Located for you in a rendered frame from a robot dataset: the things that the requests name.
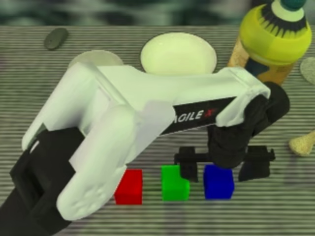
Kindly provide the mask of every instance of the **bottle label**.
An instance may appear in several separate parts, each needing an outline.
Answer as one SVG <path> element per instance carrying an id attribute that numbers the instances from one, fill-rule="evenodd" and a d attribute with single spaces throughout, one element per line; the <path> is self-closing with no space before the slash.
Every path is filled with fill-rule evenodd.
<path id="1" fill-rule="evenodd" d="M 240 37 L 238 37 L 236 44 L 234 46 L 231 58 L 227 64 L 227 66 L 241 66 L 245 67 L 250 56 L 244 49 Z M 266 65 L 269 67 L 268 71 L 259 74 L 257 77 L 262 82 L 274 82 L 278 85 L 281 85 L 286 77 L 289 75 L 291 70 L 293 69 L 295 63 L 278 66 L 278 65 Z"/>

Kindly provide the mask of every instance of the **yellow bottle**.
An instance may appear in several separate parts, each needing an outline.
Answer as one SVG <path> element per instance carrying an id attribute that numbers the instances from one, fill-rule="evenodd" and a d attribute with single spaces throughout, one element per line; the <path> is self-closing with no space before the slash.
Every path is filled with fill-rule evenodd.
<path id="1" fill-rule="evenodd" d="M 228 66 L 244 67 L 262 82 L 281 85 L 312 41 L 305 2 L 275 0 L 250 10 Z"/>

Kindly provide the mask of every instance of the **gray wooden table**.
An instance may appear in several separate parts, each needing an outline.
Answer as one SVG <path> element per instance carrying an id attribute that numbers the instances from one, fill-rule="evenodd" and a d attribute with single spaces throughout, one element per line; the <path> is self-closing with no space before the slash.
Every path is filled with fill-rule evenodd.
<path id="1" fill-rule="evenodd" d="M 218 68 L 226 65 L 237 36 L 236 27 L 69 27 L 70 37 L 62 48 L 49 52 L 43 40 L 50 27 L 0 28 L 0 203 L 13 185 L 9 171 L 21 154 L 21 138 L 45 100 L 81 52 L 109 50 L 126 64 L 140 68 L 144 43 L 163 32 L 185 31 L 209 41 L 218 54 Z M 315 56 L 312 45 L 307 56 Z M 73 223 L 59 235 L 76 236 L 314 236 L 315 151 L 298 158 L 287 141 L 315 127 L 315 87 L 302 79 L 299 63 L 284 88 L 291 111 L 252 140 L 274 148 L 277 160 L 272 176 L 236 183 L 230 201 L 206 201 L 202 183 L 192 184 L 190 200 L 161 200 L 160 167 L 172 164 L 179 145 L 205 150 L 206 133 L 192 130 L 158 138 L 132 164 L 144 172 L 143 205 L 116 206 L 111 200 L 92 216 Z"/>

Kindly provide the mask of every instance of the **cube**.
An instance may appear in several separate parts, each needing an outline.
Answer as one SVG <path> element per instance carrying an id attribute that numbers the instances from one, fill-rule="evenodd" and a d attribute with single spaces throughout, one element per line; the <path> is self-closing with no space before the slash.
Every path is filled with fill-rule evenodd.
<path id="1" fill-rule="evenodd" d="M 206 165 L 203 173 L 205 199 L 231 199 L 234 192 L 233 171 L 215 165 Z"/>
<path id="2" fill-rule="evenodd" d="M 126 170 L 114 194 L 117 205 L 142 204 L 142 170 Z"/>
<path id="3" fill-rule="evenodd" d="M 190 182 L 180 175 L 179 165 L 165 165 L 161 168 L 163 201 L 186 201 L 189 198 Z"/>

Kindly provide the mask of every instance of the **bottle cap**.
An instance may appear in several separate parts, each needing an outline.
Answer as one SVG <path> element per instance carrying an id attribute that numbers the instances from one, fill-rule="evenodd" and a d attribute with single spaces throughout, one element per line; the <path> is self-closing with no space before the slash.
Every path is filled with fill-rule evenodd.
<path id="1" fill-rule="evenodd" d="M 306 0 L 281 0 L 281 5 L 289 11 L 297 11 L 306 3 Z"/>

